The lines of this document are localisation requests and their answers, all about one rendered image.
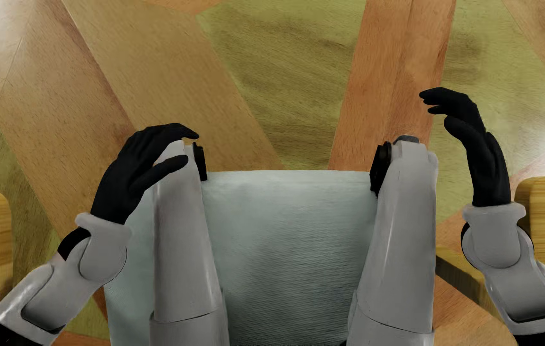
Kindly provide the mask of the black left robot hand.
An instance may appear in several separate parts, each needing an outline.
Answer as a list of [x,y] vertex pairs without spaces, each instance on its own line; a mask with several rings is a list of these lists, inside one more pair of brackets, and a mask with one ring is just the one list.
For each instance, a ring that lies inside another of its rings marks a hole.
[[90,209],[91,215],[124,224],[148,188],[188,163],[186,154],[155,163],[169,144],[182,142],[184,138],[196,140],[199,135],[180,123],[156,125],[135,132],[104,173]]

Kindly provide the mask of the white left robot leg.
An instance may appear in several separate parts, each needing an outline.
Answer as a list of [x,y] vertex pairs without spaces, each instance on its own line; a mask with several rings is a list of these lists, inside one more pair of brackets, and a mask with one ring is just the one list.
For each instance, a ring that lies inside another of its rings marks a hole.
[[177,140],[156,161],[179,155],[188,158],[183,168],[151,188],[154,270],[150,346],[230,346],[196,148]]

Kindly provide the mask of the white robot leg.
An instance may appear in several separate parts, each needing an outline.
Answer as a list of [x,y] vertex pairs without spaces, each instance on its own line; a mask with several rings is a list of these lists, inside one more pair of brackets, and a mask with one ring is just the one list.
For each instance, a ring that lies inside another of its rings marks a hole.
[[230,346],[196,148],[177,140],[156,161],[179,155],[188,158],[183,168],[151,188],[154,270],[150,346]]
[[369,176],[375,227],[345,346],[433,346],[437,157],[400,136],[377,147]]

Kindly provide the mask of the pale grey chair seat cushion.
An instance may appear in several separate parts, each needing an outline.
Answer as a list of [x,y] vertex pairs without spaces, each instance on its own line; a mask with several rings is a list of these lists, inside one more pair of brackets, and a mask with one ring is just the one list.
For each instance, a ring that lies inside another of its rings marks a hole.
[[339,346],[376,220],[369,173],[210,172],[203,206],[223,346]]

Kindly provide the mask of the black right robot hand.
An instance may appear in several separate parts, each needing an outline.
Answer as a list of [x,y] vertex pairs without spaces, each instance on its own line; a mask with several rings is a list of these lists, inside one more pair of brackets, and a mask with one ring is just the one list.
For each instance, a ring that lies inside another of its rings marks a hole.
[[419,93],[430,114],[444,114],[444,128],[466,150],[472,179],[472,205],[483,208],[510,204],[511,188],[501,147],[484,126],[476,103],[467,94],[435,87]]

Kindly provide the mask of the white right robot leg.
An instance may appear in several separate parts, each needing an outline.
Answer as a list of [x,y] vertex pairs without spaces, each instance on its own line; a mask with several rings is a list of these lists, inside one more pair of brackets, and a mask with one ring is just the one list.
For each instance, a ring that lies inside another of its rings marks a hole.
[[437,157],[400,136],[377,147],[369,176],[375,227],[345,346],[433,346]]

